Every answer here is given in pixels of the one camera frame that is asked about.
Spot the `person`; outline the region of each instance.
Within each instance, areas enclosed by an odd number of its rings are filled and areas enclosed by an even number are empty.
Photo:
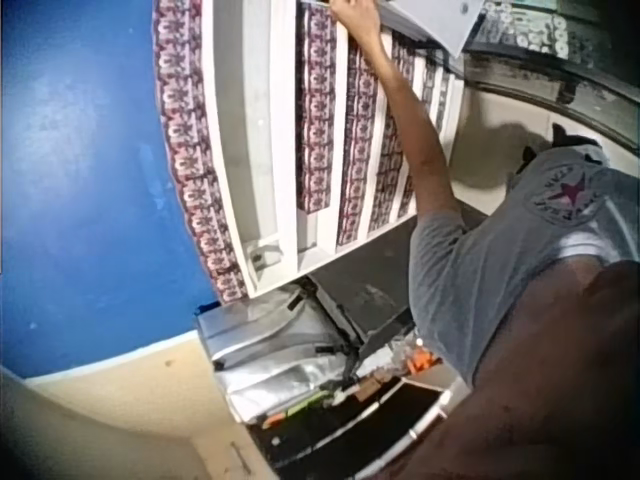
[[[374,69],[409,164],[418,332],[472,388],[403,478],[587,478],[633,463],[638,180],[554,126],[552,148],[525,149],[504,202],[468,230],[438,134],[385,52],[375,0],[331,0],[330,11]]]

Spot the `star logo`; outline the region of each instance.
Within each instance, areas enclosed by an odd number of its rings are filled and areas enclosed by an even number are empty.
[[[571,202],[571,206],[575,207],[576,202],[578,200],[578,195],[585,191],[586,188],[586,178],[585,174],[582,174],[580,180],[575,185],[571,185],[569,183],[561,183],[560,184],[560,193],[556,193],[555,195],[551,195],[548,200],[559,200],[568,198]]]

